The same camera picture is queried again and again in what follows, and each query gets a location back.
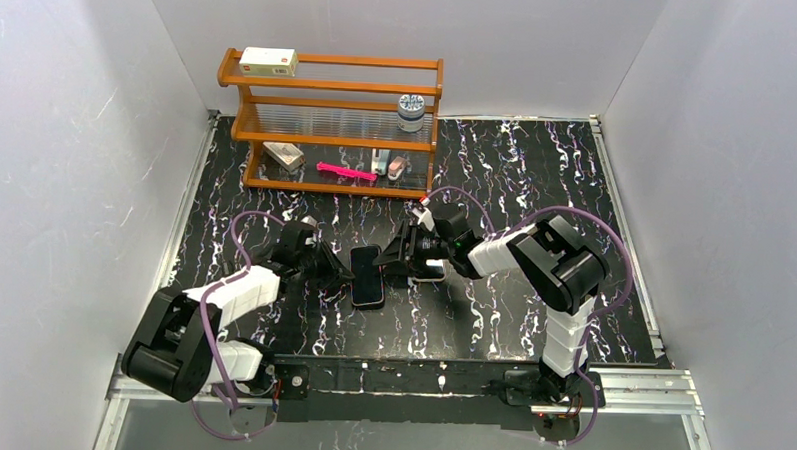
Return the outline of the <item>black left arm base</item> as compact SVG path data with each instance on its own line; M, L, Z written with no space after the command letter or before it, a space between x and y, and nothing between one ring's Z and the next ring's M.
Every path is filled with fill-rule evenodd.
M255 349L261 357L252 377L233 380L238 401L237 407L230 411L230 419L234 431L250 440L278 422L282 400L300 401L309 395L310 369L305 364L282 360L272 349L257 341L242 339L239 342L247 350ZM268 401L263 426L253 432L249 430L249 414L255 404L245 403L248 398Z

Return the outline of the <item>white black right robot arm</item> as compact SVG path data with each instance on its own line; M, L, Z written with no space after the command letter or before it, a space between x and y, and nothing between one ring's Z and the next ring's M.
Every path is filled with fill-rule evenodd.
M557 401L584 371L588 317L609 273L602 255L563 218L565 211L550 206L502 235L481 237L470 226L464 207L425 204L414 220L402 223L373 263L386 275L411 279L430 274L432 260L446 261L471 280L520 271L547 306L547 340L539 368L527 373L528 383L515 388Z

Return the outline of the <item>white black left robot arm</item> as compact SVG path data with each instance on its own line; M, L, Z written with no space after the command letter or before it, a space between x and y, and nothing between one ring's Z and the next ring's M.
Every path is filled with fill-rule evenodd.
M309 220L282 223L279 237L243 268L206 285L158 289L123 353L122 373L186 403L209 385L229 409L238 407L236 382L253 380L265 363L252 340L221 342L237 319L276 303L292 281L329 290L353 280Z

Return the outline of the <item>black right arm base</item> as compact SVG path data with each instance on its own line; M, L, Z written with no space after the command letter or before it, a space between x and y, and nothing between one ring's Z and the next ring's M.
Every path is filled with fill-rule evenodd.
M531 411L539 441L561 448L588 435L607 401L600 375L587 369L565 377L547 367L512 369L491 386L504 404Z

